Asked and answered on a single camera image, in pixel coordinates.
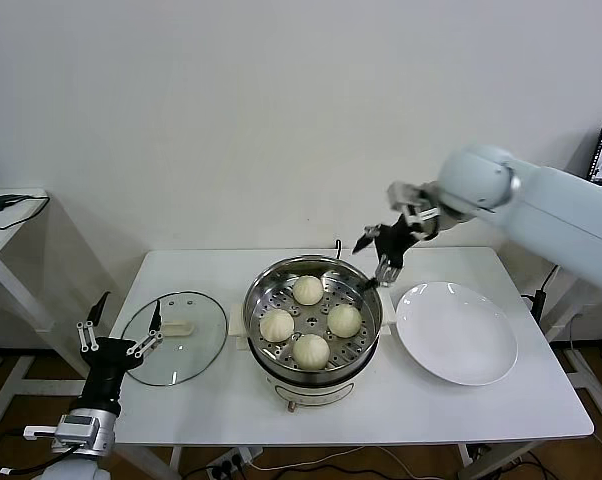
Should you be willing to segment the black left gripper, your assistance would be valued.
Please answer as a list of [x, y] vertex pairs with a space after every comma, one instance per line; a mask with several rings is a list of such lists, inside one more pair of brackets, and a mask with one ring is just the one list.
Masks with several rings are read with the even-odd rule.
[[96, 409], [119, 415], [121, 385], [125, 374], [137, 367], [135, 356], [147, 356], [162, 342], [161, 303], [154, 302], [148, 332], [140, 340], [96, 337], [110, 291], [102, 294], [83, 322], [76, 324], [83, 360], [90, 367], [81, 394], [73, 401], [74, 409]]

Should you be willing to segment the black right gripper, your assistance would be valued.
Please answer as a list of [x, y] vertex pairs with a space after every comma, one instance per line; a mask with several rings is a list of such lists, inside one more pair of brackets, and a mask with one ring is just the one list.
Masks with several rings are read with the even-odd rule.
[[372, 242], [378, 257], [378, 266], [363, 290], [389, 287], [398, 278], [404, 266], [405, 253], [425, 237], [421, 222], [409, 222], [401, 214], [393, 225], [365, 226], [363, 235], [356, 241], [353, 252], [358, 253]]

